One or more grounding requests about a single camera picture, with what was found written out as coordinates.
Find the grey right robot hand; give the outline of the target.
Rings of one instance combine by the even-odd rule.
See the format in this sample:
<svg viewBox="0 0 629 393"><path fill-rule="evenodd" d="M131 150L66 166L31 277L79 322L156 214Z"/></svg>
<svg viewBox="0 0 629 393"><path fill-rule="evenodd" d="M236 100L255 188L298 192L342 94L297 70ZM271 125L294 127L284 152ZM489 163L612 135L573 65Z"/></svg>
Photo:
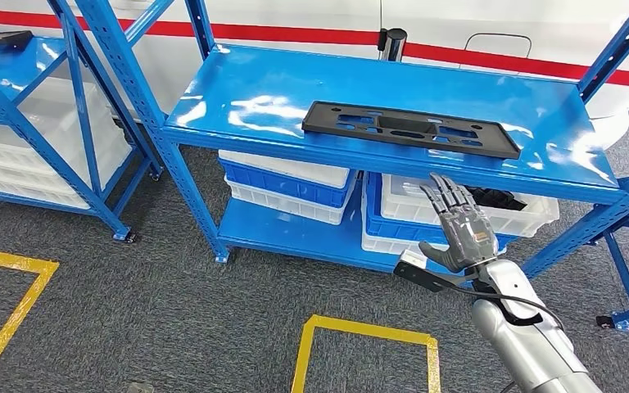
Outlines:
<svg viewBox="0 0 629 393"><path fill-rule="evenodd" d="M431 173L430 179L437 185L435 188L427 184L420 188L437 213L448 248L440 250L420 242L421 252L452 273L494 260L499 242L472 194L445 175Z"/></svg>

